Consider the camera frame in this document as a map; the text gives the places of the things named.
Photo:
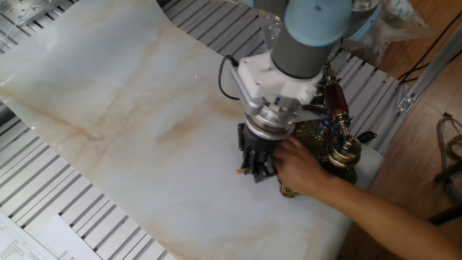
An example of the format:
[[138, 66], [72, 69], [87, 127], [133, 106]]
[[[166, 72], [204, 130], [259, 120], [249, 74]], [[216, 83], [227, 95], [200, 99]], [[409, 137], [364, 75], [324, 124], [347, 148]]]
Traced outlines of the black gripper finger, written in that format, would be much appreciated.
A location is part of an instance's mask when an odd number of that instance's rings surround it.
[[251, 147], [243, 149], [243, 163], [240, 167], [240, 171], [244, 174], [258, 175], [258, 152]]
[[252, 174], [255, 183], [264, 181], [276, 175], [276, 168], [272, 162], [271, 155], [258, 153], [252, 162]]

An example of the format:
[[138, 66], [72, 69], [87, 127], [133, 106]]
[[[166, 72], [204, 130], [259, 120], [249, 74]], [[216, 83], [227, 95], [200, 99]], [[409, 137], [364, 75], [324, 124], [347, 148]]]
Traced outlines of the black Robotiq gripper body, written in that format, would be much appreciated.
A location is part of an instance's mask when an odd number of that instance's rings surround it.
[[239, 150], [241, 152], [251, 149], [254, 152], [262, 152], [270, 155], [280, 143], [279, 140], [269, 140], [259, 137], [245, 123], [237, 125], [237, 135]]

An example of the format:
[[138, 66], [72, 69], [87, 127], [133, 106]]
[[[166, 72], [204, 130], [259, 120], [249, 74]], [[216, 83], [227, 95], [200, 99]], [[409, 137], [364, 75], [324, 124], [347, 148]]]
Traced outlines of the person bare hand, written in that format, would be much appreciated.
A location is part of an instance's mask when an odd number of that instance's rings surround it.
[[327, 172], [309, 150], [294, 137], [284, 139], [274, 150], [273, 164], [278, 179], [299, 194], [316, 199], [322, 197], [322, 188], [329, 181]]

